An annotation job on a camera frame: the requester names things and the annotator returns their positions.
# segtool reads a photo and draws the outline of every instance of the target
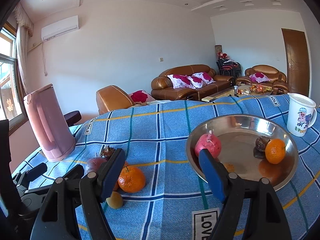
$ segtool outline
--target white mug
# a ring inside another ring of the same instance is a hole
[[[290,97],[287,129],[295,136],[302,137],[317,118],[316,103],[303,95],[288,93]]]

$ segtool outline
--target window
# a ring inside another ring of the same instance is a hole
[[[0,31],[0,120],[9,119],[11,133],[26,120],[19,91],[16,37],[3,28]]]

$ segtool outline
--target white curtain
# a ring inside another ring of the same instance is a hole
[[[28,93],[27,87],[27,53],[28,53],[28,41],[29,37],[33,35],[33,23],[26,14],[25,10],[20,3],[13,10],[18,23],[17,29],[17,57],[19,65],[19,73],[21,82],[25,93]]]

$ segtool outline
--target blue plaid tablecloth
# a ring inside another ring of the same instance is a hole
[[[195,236],[194,213],[213,210],[218,216],[222,205],[188,163],[185,145],[189,133],[200,123],[226,114],[257,115],[286,129],[288,109],[289,98],[281,95],[223,97],[214,103],[173,101],[116,110],[91,121],[91,129],[88,122],[72,127],[76,148],[63,161],[49,163],[38,149],[13,174],[45,162],[48,171],[30,187],[49,185],[74,165],[85,165],[106,145],[122,148],[128,163],[145,174],[146,186],[135,194],[119,190],[124,205],[118,210],[102,204],[115,236],[128,240],[198,239],[201,232]],[[292,136],[299,150],[298,168],[292,180],[277,191],[294,240],[303,238],[320,213],[319,133],[320,115],[304,137]],[[234,239],[242,237],[248,208],[249,200],[245,200]],[[81,207],[76,214],[82,238],[89,239]]]

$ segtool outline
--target air conditioner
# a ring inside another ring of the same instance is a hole
[[[79,29],[79,19],[78,16],[72,16],[61,21],[52,23],[41,29],[41,39],[42,41],[51,40],[54,37],[69,33],[74,30]]]

